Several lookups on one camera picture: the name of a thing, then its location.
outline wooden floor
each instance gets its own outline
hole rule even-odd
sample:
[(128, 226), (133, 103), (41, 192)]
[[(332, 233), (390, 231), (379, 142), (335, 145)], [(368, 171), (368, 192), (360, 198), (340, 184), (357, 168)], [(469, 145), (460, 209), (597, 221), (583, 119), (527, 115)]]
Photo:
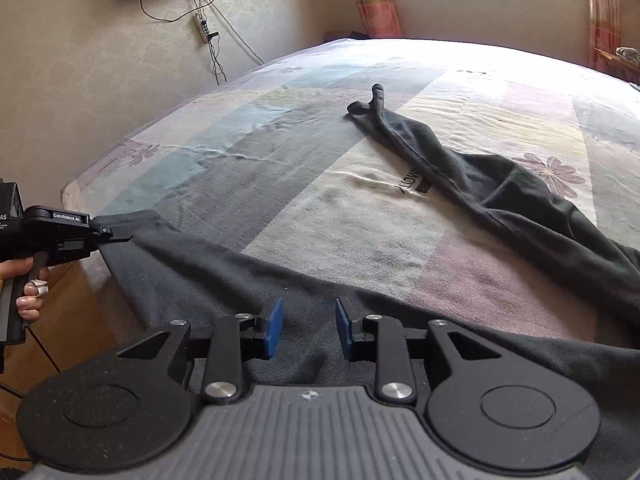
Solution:
[[(50, 293), (40, 320), (31, 328), (60, 369), (69, 368), (115, 345), (115, 339), (105, 327), (94, 294), (77, 262), (53, 269), (49, 286)], [(0, 381), (26, 392), (55, 373), (42, 350), (27, 334), (25, 344), (5, 350), (5, 373), (0, 375)], [(17, 398), (0, 391), (0, 452), (26, 457), (15, 430), (18, 404)], [(30, 466), (28, 462), (14, 462), (0, 457), (0, 467), (25, 470)]]

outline white bandage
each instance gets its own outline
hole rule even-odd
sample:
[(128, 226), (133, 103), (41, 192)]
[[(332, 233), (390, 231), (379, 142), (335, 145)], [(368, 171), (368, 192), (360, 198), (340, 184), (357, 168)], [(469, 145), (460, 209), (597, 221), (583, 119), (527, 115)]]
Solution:
[(33, 283), (33, 286), (38, 289), (36, 298), (42, 298), (49, 293), (49, 287), (47, 286), (47, 282), (44, 280), (31, 280), (31, 283)]

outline power strip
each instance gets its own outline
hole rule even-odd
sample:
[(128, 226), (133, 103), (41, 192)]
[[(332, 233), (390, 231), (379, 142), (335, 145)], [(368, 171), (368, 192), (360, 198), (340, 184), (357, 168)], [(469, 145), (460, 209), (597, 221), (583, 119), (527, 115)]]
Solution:
[(198, 32), (200, 33), (200, 37), (202, 38), (202, 41), (204, 43), (209, 43), (209, 41), (211, 41), (212, 38), (215, 38), (216, 36), (220, 35), (219, 32), (209, 31), (209, 25), (207, 25), (207, 19), (204, 16), (204, 14), (200, 14), (200, 13), (194, 14), (193, 21), (195, 22), (196, 28), (198, 29)]

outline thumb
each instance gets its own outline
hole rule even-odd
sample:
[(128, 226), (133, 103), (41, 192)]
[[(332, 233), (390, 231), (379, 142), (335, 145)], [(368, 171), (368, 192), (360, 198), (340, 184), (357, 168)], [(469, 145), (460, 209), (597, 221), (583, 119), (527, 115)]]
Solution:
[(7, 260), (0, 263), (0, 280), (14, 278), (26, 274), (33, 267), (33, 258), (23, 260)]

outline white logo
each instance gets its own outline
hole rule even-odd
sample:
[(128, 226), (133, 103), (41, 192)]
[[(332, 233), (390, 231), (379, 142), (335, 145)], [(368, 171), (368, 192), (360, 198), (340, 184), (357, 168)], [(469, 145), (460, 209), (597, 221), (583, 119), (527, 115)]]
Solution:
[(53, 213), (53, 218), (62, 218), (63, 220), (73, 220), (74, 222), (81, 222), (81, 219), (78, 216), (61, 215), (59, 213)]
[(315, 390), (307, 390), (306, 392), (303, 392), (302, 394), (300, 394), (300, 397), (311, 402), (312, 400), (315, 400), (318, 397), (320, 397), (320, 394)]

